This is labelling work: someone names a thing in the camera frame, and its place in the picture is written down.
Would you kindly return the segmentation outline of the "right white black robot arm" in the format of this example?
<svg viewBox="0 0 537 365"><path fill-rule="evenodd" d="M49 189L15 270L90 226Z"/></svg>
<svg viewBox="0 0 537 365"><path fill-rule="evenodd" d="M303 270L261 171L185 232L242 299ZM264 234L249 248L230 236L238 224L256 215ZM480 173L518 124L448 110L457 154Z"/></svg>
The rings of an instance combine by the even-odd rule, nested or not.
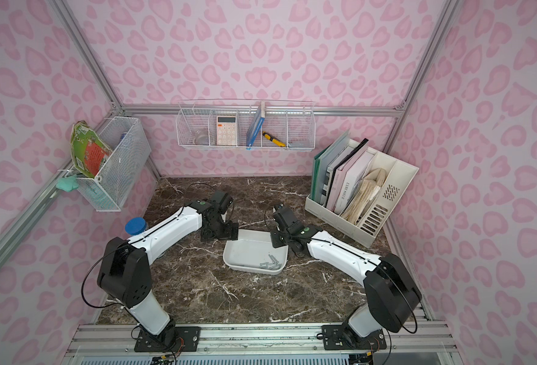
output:
<svg viewBox="0 0 537 365"><path fill-rule="evenodd" d="M398 333L414 316L422 294L397 255L380 256L338 240L315 225L305 225L294 212L277 203L272 209L276 229L274 248L288 247L297 256L310 256L353 278L364 288L366 304L346 320L348 332L365 338L380 329Z"/></svg>

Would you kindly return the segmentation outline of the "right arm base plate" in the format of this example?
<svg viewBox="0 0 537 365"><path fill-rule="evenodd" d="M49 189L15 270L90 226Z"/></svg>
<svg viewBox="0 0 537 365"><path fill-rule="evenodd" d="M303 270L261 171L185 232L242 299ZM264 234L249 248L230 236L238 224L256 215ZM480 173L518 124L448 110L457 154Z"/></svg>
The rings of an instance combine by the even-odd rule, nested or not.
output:
<svg viewBox="0 0 537 365"><path fill-rule="evenodd" d="M349 325L323 325L316 338L323 342L326 351L364 350L376 352L387 349L387 341L381 329L372 332L367 337L361 337Z"/></svg>

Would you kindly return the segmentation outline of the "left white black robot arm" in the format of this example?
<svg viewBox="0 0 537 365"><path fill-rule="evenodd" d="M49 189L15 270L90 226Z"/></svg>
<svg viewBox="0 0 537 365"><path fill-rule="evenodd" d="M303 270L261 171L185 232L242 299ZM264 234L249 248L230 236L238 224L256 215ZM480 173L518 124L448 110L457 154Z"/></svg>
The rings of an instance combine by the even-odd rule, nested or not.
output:
<svg viewBox="0 0 537 365"><path fill-rule="evenodd" d="M233 204L228 193L194 200L179 211L128 239L115 237L97 261L97 286L131 314L140 328L159 342L173 341L175 325L153 292L151 265L184 237L198 232L201 241L236 240L238 223L226 219Z"/></svg>

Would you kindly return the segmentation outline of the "white plastic storage tray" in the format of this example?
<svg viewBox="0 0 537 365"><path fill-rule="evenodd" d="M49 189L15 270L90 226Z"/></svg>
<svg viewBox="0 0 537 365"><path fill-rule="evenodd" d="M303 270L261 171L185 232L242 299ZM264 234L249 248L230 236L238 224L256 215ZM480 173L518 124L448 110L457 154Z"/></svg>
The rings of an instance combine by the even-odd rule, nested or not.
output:
<svg viewBox="0 0 537 365"><path fill-rule="evenodd" d="M282 269L270 271L261 269L259 264L270 261L269 255L275 256L282 264ZM228 240L223 252L224 264L230 269L263 275L280 274L288 261L288 248L272 247L270 232L239 229L237 240Z"/></svg>

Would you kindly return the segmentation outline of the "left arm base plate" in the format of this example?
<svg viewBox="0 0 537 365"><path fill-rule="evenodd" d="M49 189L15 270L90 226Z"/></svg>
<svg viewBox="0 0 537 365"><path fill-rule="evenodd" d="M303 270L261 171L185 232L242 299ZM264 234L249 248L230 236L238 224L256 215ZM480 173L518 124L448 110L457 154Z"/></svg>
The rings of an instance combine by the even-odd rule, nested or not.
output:
<svg viewBox="0 0 537 365"><path fill-rule="evenodd" d="M135 339L134 352L178 354L179 352L196 352L202 328L198 326L168 325L159 335L149 333L142 325Z"/></svg>

